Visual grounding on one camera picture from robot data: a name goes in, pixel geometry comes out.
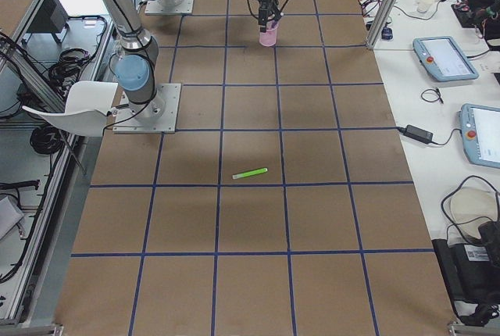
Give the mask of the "pink mesh cup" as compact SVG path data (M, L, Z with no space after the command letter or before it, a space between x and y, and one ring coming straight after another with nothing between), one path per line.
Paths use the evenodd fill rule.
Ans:
M275 31L270 31L270 25L271 23L267 26L266 33L259 33L259 43L265 47L272 47L277 43L277 30L279 26Z

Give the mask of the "black power adapter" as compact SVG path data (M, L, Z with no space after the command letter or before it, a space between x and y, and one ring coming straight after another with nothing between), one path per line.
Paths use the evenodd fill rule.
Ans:
M380 33L381 39L391 41L394 38L393 31L390 27L384 27Z

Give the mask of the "green marker pen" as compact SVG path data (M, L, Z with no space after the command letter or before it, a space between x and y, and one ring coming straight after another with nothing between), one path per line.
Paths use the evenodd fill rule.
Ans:
M266 167L263 167L263 168L258 168L258 169L254 169L254 170L248 170L245 172L233 174L232 179L239 180L239 179L243 179L243 178L257 176L257 175L264 174L267 172L268 172L268 169Z

